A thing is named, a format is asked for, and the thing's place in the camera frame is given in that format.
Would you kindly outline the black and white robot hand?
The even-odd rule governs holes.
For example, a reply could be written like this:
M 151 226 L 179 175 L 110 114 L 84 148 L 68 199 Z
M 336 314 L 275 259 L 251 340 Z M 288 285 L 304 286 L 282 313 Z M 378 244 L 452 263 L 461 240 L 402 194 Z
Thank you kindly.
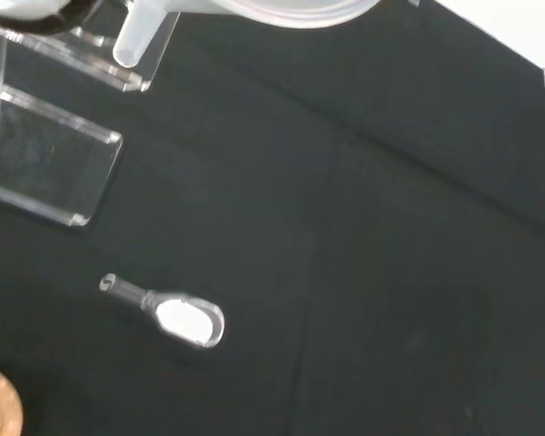
M 0 0 L 0 28 L 31 35 L 56 35 L 89 20 L 98 0 Z

